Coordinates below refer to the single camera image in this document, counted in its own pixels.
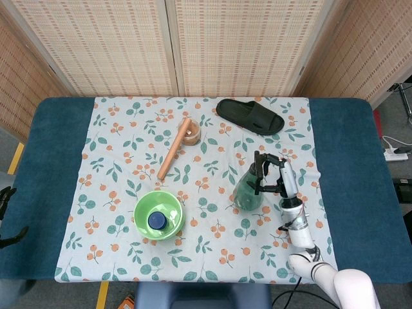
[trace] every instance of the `slipper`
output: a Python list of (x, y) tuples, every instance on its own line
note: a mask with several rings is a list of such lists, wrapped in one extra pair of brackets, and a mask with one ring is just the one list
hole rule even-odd
[(273, 135), (285, 124), (282, 117), (255, 101), (225, 98), (216, 106), (216, 112), (220, 117), (259, 135)]

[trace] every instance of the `bamboo screen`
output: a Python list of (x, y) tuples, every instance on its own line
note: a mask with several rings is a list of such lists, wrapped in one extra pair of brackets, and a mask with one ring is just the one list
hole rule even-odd
[(319, 43), (295, 94), (374, 101), (378, 91), (402, 82), (394, 74), (411, 67), (411, 31), (410, 0), (350, 1), (337, 31), (331, 27), (325, 34), (332, 38), (326, 50), (328, 38)]
[(13, 0), (82, 96), (172, 95), (155, 0)]
[(39, 103), (67, 94), (0, 17), (0, 125), (26, 140)]
[(291, 95), (324, 2), (176, 0), (185, 94)]

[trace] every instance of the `power strip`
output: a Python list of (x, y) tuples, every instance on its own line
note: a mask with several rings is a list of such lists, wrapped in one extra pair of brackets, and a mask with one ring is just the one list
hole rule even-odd
[(389, 148), (385, 149), (384, 156), (387, 162), (406, 161), (408, 159), (406, 153), (393, 153)]

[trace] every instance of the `wooden rolling pin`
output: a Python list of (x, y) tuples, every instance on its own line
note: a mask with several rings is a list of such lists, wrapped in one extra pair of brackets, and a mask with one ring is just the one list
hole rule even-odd
[(157, 173), (157, 178), (160, 180), (163, 180), (167, 174), (167, 172), (170, 169), (170, 165), (172, 164), (172, 160), (174, 155), (176, 154), (180, 144), (182, 143), (183, 138), (185, 137), (187, 128), (190, 126), (192, 123), (192, 120), (190, 118), (185, 118), (185, 121), (183, 121), (182, 126), (180, 127), (178, 134), (174, 138), (172, 147), (170, 147), (170, 150), (163, 161), (162, 166), (160, 167), (159, 173)]

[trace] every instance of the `plastic bowl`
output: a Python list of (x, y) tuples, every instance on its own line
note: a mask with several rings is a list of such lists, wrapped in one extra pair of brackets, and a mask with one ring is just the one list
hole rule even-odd
[[(149, 226), (148, 218), (152, 212), (160, 211), (167, 218), (162, 230)], [(182, 229), (183, 209), (178, 199), (167, 191), (151, 191), (140, 198), (135, 208), (135, 224), (141, 235), (151, 240), (165, 240), (173, 237)]]

